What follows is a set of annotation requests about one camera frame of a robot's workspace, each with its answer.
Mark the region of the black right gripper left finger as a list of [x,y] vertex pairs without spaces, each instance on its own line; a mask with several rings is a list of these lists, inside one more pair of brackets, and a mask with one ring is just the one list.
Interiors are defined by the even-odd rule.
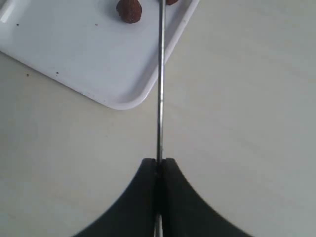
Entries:
[[77,237],[152,237],[157,163],[145,158],[117,201]]

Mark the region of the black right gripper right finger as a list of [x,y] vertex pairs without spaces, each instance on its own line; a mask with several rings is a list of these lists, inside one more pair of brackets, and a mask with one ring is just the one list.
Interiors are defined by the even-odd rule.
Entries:
[[162,161],[161,215],[164,237],[248,237],[211,208],[193,189],[173,158]]

